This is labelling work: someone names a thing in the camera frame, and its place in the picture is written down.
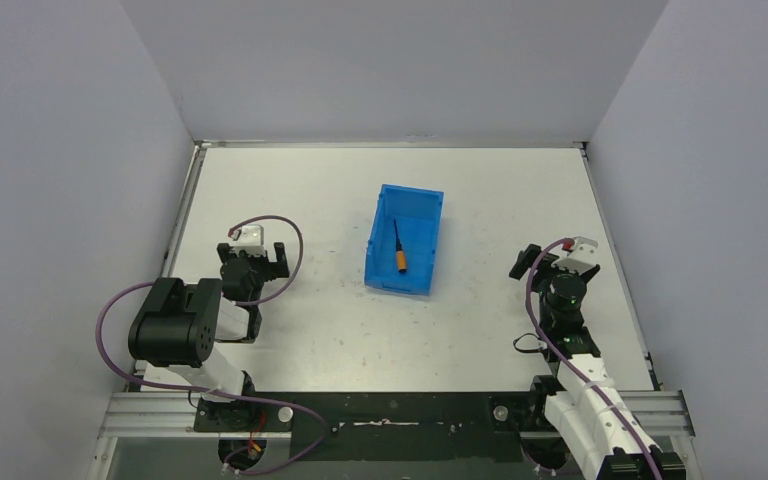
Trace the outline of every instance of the white bracket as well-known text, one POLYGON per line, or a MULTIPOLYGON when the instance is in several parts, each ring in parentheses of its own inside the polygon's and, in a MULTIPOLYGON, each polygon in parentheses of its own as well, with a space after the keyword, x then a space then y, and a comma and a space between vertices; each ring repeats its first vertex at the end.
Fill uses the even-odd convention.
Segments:
POLYGON ((219 299, 219 315, 216 319, 217 340, 239 340, 249 328, 249 311, 240 308, 227 298, 219 299))
POLYGON ((231 233, 231 251, 239 254, 246 252, 253 257, 262 257, 266 255, 266 248, 263 246, 263 227, 260 225, 246 225, 238 228, 231 233))
MULTIPOLYGON (((207 360, 202 362, 200 368, 192 368, 186 365, 170 365, 169 371, 177 373, 190 385, 204 387, 210 390, 220 390, 226 393, 240 395, 245 383, 245 374, 242 370, 228 362, 225 355, 215 347, 207 360)), ((209 393, 203 393, 202 397, 210 402, 230 402, 231 399, 217 397, 209 393)))
POLYGON ((575 242, 570 248, 564 246, 564 250, 568 252, 567 256, 555 260, 552 266, 580 275, 599 263, 596 261, 599 243, 585 237, 574 237, 573 240, 575 242))

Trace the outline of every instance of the gray wall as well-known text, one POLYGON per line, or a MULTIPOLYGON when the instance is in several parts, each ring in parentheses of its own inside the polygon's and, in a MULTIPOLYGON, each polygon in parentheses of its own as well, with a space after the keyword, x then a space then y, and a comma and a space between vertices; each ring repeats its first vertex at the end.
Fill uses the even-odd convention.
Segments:
POLYGON ((122 0, 197 139, 586 140, 666 0, 122 0))
POLYGON ((95 316, 158 272, 191 153, 116 0, 0 1, 0 479, 85 475, 121 386, 95 316))
POLYGON ((589 151, 706 478, 768 478, 768 2, 672 0, 589 151))

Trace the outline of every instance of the blue plastic bin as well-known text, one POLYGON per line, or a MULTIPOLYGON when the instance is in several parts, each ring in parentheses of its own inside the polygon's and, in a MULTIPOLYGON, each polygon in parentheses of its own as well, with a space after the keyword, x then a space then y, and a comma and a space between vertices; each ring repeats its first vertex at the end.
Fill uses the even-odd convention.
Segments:
POLYGON ((366 247, 364 283, 393 292, 430 294, 442 212, 443 192, 382 185, 366 247), (399 225, 399 239, 407 258, 405 273, 399 273, 396 267, 393 220, 399 225))

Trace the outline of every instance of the small black part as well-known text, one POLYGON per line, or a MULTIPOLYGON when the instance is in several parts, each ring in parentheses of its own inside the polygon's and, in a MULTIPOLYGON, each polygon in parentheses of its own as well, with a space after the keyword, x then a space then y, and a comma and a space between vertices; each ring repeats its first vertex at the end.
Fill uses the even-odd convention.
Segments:
MULTIPOLYGON (((219 454, 219 461, 225 463, 225 458, 228 457, 231 452, 246 447, 248 443, 248 440, 219 440, 219 445, 216 449, 217 453, 219 454)), ((228 467, 231 469, 246 471, 257 465, 257 462, 259 462, 260 459, 263 458, 263 455, 266 454, 267 442, 266 440, 255 440, 254 443, 260 447, 260 452, 255 450, 254 456, 252 457, 247 450, 243 450, 228 460, 228 467)))
POLYGON ((290 278, 290 266, 287 264, 287 251, 283 242, 272 244, 275 250, 275 261, 270 264, 275 278, 290 278))
MULTIPOLYGON (((263 285, 277 278, 289 278, 290 267, 287 264, 287 252, 284 244, 275 242, 275 261, 270 262, 269 256, 256 257, 244 251, 235 253, 231 245, 220 243, 216 252, 222 261, 219 274, 222 277, 222 293, 228 300, 234 302, 253 302, 260 300, 263 285)), ((235 340, 224 340, 225 343, 253 343, 260 333, 263 316, 257 305, 242 307, 249 312, 249 322, 246 335, 235 340)))
MULTIPOLYGON (((539 245, 532 243, 526 247, 525 250, 519 252, 519 254, 517 254, 517 261, 514 263, 508 276, 515 280, 522 280, 522 277, 525 276, 528 269, 534 264, 534 260, 537 259, 537 256, 540 255, 540 252, 542 251, 543 249, 540 248, 539 245)), ((534 274, 534 281, 531 284, 532 292, 537 292, 544 281, 560 272, 557 268, 552 266, 558 258, 557 255, 551 253, 543 257, 543 260, 540 261, 540 265, 537 267, 537 272, 534 274)))
POLYGON ((531 389, 533 395, 533 408, 528 418, 528 423, 522 431, 534 431, 535 429, 554 430, 555 427, 546 419, 546 399, 563 391, 561 382, 552 375, 537 375, 531 380, 531 389))
MULTIPOLYGON (((243 381, 243 391, 240 393, 247 397, 256 396, 257 392, 251 377, 247 372, 243 372, 243 374, 245 375, 245 380, 243 381)), ((242 400, 211 402, 200 398, 193 430, 196 432, 247 431, 257 424, 264 411, 266 412, 267 423, 271 418, 274 422, 280 424, 277 420, 278 408, 273 405, 244 402, 242 400)), ((289 430, 288 428, 279 430, 278 428, 280 427, 277 424, 271 426, 271 428, 270 431, 273 432, 289 430)))
POLYGON ((396 224, 396 219, 393 219, 393 228, 396 230, 396 251, 402 250, 402 241, 399 240, 399 225, 396 224))
POLYGON ((523 451, 543 468, 560 470, 569 463, 570 452, 562 438, 522 439, 523 451))
POLYGON ((657 448, 650 450, 655 463, 661 467, 661 477, 664 480, 686 480, 687 469, 676 452, 662 452, 657 448))
MULTIPOLYGON (((686 480, 687 471, 675 452, 661 452, 657 448, 650 450, 655 464, 664 480, 686 480)), ((654 480, 652 469, 642 453, 628 454, 621 448, 615 448, 613 455, 608 455, 602 462, 597 480, 654 480)))
POLYGON ((599 273, 599 271, 601 271, 601 270, 602 270, 602 266, 597 264, 595 267, 593 267, 590 270, 582 273, 579 276, 581 277, 582 280, 584 280, 584 283, 589 283, 590 280, 593 280, 593 277, 595 277, 596 274, 599 273))
POLYGON ((222 281, 203 278, 184 285, 180 278, 158 278, 128 333, 136 360, 156 367, 201 367, 213 351, 222 281))
POLYGON ((587 284, 578 275, 560 273, 552 277, 546 293, 549 305, 561 312, 581 310, 581 301, 587 294, 587 284))

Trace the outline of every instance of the purple cable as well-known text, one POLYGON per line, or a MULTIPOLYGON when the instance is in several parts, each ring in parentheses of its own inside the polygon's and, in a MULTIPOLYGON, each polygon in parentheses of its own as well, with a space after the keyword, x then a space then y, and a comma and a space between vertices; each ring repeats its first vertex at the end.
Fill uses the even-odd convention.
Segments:
POLYGON ((290 284, 293 283, 293 280, 296 279, 296 275, 299 273, 299 268, 302 266, 302 257, 304 256, 304 238, 302 237, 302 231, 299 230, 299 226, 293 223, 292 220, 290 220, 287 217, 282 217, 281 215, 261 215, 259 217, 253 217, 248 220, 242 221, 233 227, 228 229, 228 236, 230 237, 234 230, 237 230, 238 228, 245 227, 246 225, 249 225, 254 222, 259 222, 261 220, 280 220, 286 224, 289 224, 291 227, 293 227, 293 230, 296 231, 296 235, 299 237, 299 259, 296 261, 296 268, 293 269, 293 273, 290 274, 290 278, 287 279, 287 282, 284 283, 284 285, 281 286, 281 288, 278 289, 277 292, 273 293, 272 295, 269 295, 268 297, 261 298, 260 300, 254 300, 251 302, 237 302, 238 307, 251 307, 253 305, 260 305, 261 303, 266 303, 273 298, 277 297, 278 295, 281 295, 284 293, 284 290, 288 289, 290 287, 290 284))
MULTIPOLYGON (((558 350, 558 347, 555 346, 554 343, 549 339, 549 336, 546 335, 546 332, 543 331, 542 328, 540 328, 540 322, 537 320, 537 317, 534 315, 534 308, 531 305, 531 285, 534 283, 534 274, 537 272, 537 267, 540 265, 540 262, 543 261, 543 259, 546 257, 546 255, 555 247, 559 247, 565 243, 575 242, 575 240, 571 238, 562 238, 556 242, 552 242, 549 244, 548 247, 544 248, 542 252, 540 252, 540 255, 537 255, 537 258, 534 259, 534 263, 531 265, 531 271, 528 272, 528 281, 525 284, 525 310, 528 312, 528 316, 531 317, 531 323, 534 324, 534 330, 537 333, 537 335, 540 336, 540 339, 542 339, 544 342, 546 342, 546 345, 549 347, 549 350, 555 354, 558 359, 563 362, 564 365, 567 366, 578 378, 580 378, 584 383, 590 382, 590 379, 587 378, 587 375, 584 374, 581 370, 575 367, 575 365, 572 364, 569 360, 567 360, 566 357, 561 353, 560 350, 558 350)), ((640 435, 637 433, 637 431, 631 426, 631 423, 625 418, 625 415, 623 415, 620 412, 620 409, 617 408, 616 405, 611 402, 611 399, 608 398, 608 395, 605 394, 605 392, 599 388, 598 385, 594 385, 592 387, 593 391, 596 392, 596 395, 599 396, 599 398, 602 399, 602 401, 605 402, 605 405, 611 409, 612 412, 614 412, 614 415, 617 417, 617 419, 620 421, 620 423, 623 424, 623 426, 626 428, 629 434, 631 434, 632 438, 634 438, 634 441, 637 443, 637 446, 640 447, 640 450, 643 452, 643 457, 646 459, 646 463, 649 464, 649 468, 652 469, 652 475, 655 477, 655 480, 663 480, 663 477, 661 476, 661 471, 658 470, 658 465, 655 463, 655 459, 652 458, 652 454, 649 452, 649 448, 646 446, 645 443, 643 443, 643 439, 640 437, 640 435)))
MULTIPOLYGON (((258 305, 258 304, 261 304, 263 302, 268 302, 269 300, 272 300, 273 298, 275 298, 278 295, 280 295, 281 293, 283 293, 284 290, 286 290, 287 287, 290 286, 290 283, 292 283, 293 279, 296 278, 296 274, 299 272, 299 266, 302 264, 302 253, 304 252, 304 245, 303 245, 303 240, 302 240, 302 232, 301 232, 301 230, 299 230, 299 227, 296 226, 295 223, 293 223, 291 220, 289 220, 287 218, 280 217, 278 215, 263 215, 263 216, 260 216, 260 217, 255 217, 255 218, 251 218, 249 220, 246 220, 245 222, 240 223, 239 225, 233 227, 231 230, 232 231, 236 230, 237 228, 240 228, 243 225, 248 225, 249 223, 257 222, 259 220, 282 220, 282 221, 285 221, 285 222, 289 223, 296 230, 296 233, 299 236, 299 260, 296 263, 296 269, 293 271, 292 275, 290 275, 290 278, 287 280, 287 283, 285 283, 284 286, 281 287, 277 292, 275 292, 274 294, 272 294, 272 295, 270 295, 270 296, 268 296, 266 298, 262 298, 260 300, 257 300, 255 302, 240 302, 240 303, 238 303, 238 305, 240 305, 240 306, 258 305)), ((127 381, 129 381, 131 383, 136 383, 137 385, 142 385, 144 387, 160 388, 160 389, 163 389, 163 390, 183 390, 183 391, 196 392, 196 393, 210 392, 211 395, 215 395, 217 397, 222 397, 222 398, 228 398, 228 399, 231 399, 231 400, 241 400, 241 401, 244 401, 244 402, 254 402, 254 403, 262 403, 262 404, 266 404, 266 405, 276 405, 276 406, 279 406, 279 407, 290 407, 290 408, 292 408, 294 410, 299 410, 301 412, 307 413, 308 415, 312 416, 319 423, 322 424, 322 427, 323 427, 322 435, 320 435, 319 438, 314 440, 313 443, 311 443, 310 445, 305 447, 299 453, 293 455, 292 457, 290 457, 287 460, 279 463, 278 465, 274 465, 274 466, 269 467, 269 468, 264 468, 262 470, 241 471, 240 472, 241 475, 262 475, 262 474, 266 474, 266 473, 272 473, 272 472, 274 472, 276 470, 279 470, 281 468, 286 467, 287 465, 295 462, 299 458, 307 455, 308 453, 310 453, 311 450, 313 450, 314 448, 319 446, 319 444, 322 443, 323 440, 325 440, 325 435, 327 435, 327 432, 328 432, 328 429, 329 429, 328 422, 325 421, 325 419, 322 418, 321 415, 319 415, 318 413, 314 412, 313 410, 311 410, 311 409, 309 409, 309 408, 307 408, 307 407, 305 407, 303 405, 298 405, 298 404, 290 403, 290 402, 284 402, 284 401, 281 401, 281 400, 274 400, 274 399, 271 399, 271 398, 260 398, 260 397, 248 397, 248 396, 245 396, 245 395, 235 395, 235 394, 232 394, 232 393, 226 393, 226 392, 222 392, 222 391, 219 391, 219 390, 211 390, 211 389, 205 388, 205 387, 196 387, 196 386, 193 386, 193 385, 172 385, 172 384, 168 384, 168 383, 152 382, 152 381, 149 381, 149 380, 144 380, 144 379, 139 378, 139 377, 135 377, 134 375, 131 375, 131 374, 125 372, 124 370, 119 368, 115 363, 113 363, 113 360, 110 358, 110 355, 108 355, 107 350, 105 350, 105 348, 104 348, 104 341, 103 341, 102 335, 101 335, 102 326, 104 325, 104 318, 107 316, 107 312, 110 310, 110 308, 113 307, 113 304, 115 304, 117 301, 119 301, 119 299, 121 299, 125 295, 127 295, 127 294, 129 294, 129 293, 131 293, 131 292, 133 292, 135 290, 139 290, 141 288, 150 287, 152 285, 154 285, 154 282, 143 282, 143 283, 138 283, 136 285, 128 287, 125 290, 122 290, 121 292, 119 292, 116 295, 114 295, 113 298, 111 298, 107 302, 107 304, 104 305, 104 308, 101 309, 101 313, 98 314, 98 319, 96 320, 96 324, 95 324, 95 346, 96 346, 96 348, 98 348, 98 353, 99 353, 99 355, 101 355, 101 359, 108 366, 108 368, 113 370, 113 373, 115 373, 116 375, 119 375, 120 377, 124 378, 125 380, 127 380, 127 381)), ((223 460, 223 463, 228 464, 229 461, 234 457, 234 455, 237 455, 238 453, 242 452, 244 450, 244 448, 239 448, 239 449, 234 450, 231 453, 229 453, 225 457, 225 459, 223 460)))

